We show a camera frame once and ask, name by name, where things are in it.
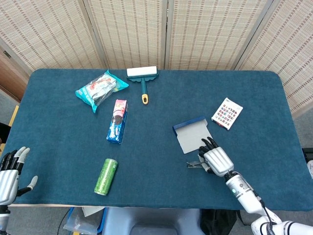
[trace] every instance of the black bag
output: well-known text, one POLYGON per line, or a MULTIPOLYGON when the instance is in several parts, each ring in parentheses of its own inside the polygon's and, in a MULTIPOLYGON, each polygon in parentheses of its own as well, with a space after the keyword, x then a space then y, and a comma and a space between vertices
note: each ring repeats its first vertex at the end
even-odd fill
POLYGON ((236 220, 236 211, 202 209, 200 227, 206 235, 229 235, 236 220))

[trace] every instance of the blue felt surface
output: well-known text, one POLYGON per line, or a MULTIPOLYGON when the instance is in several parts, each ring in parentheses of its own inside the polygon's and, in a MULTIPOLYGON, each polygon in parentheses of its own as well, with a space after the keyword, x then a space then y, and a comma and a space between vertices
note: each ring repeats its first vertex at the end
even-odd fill
MULTIPOLYGON (((5 151, 29 146, 21 187, 36 188, 16 203, 121 207, 239 209, 224 179, 189 169, 172 126, 205 116, 216 142, 273 210, 312 210, 307 170, 282 83, 268 71, 159 71, 147 83, 112 94, 94 114, 75 90, 104 70, 37 70, 13 124, 5 151), (229 131, 210 118, 228 97, 243 106, 229 131), (127 99, 123 142, 106 135, 116 99, 127 99), (103 162, 119 162, 107 196, 93 192, 103 162)), ((126 81, 125 70, 111 70, 126 81)))

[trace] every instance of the plastic bag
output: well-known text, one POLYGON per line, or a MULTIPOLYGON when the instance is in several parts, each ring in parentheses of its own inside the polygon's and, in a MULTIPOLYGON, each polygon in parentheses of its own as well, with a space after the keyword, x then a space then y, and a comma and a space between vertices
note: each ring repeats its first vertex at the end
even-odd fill
POLYGON ((63 228, 72 232, 97 235, 102 217, 103 210, 85 217, 82 208, 75 207, 63 228))
POLYGON ((111 95, 112 92, 120 91, 128 87, 118 77, 114 76, 107 70, 103 75, 92 80, 87 85, 75 92, 76 96, 92 107, 92 111, 96 113, 97 107, 111 95))

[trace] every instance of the gray floor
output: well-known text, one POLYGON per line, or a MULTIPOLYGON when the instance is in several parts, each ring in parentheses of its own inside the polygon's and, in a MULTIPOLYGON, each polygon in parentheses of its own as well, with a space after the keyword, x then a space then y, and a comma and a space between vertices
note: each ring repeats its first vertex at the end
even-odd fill
MULTIPOLYGON (((0 122, 9 123, 13 114, 15 102, 9 101, 0 94, 0 122)), ((294 123, 299 135, 302 147, 313 147, 313 109, 298 117, 294 123)), ((8 232, 12 235, 56 235, 58 226, 62 217, 68 208, 11 208, 11 218, 8 226, 8 232)), ((298 223, 304 223, 313 226, 313 211, 311 212, 292 212, 276 211, 277 215, 284 220, 292 220, 298 223)), ((252 222, 257 218, 242 212, 243 220, 252 222)), ((60 235, 67 235, 68 232, 61 225, 60 235)), ((243 226, 239 221, 236 222, 231 235, 251 235, 249 226, 243 226)))

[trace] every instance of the soda can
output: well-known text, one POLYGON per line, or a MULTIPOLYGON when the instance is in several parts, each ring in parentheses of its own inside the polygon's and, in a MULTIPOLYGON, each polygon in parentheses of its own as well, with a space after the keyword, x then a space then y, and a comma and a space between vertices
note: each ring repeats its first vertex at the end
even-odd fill
POLYGON ((117 168, 117 161, 107 158, 104 161, 101 173, 99 175, 96 187, 94 188, 94 192, 107 195, 110 189, 110 185, 115 174, 117 168))

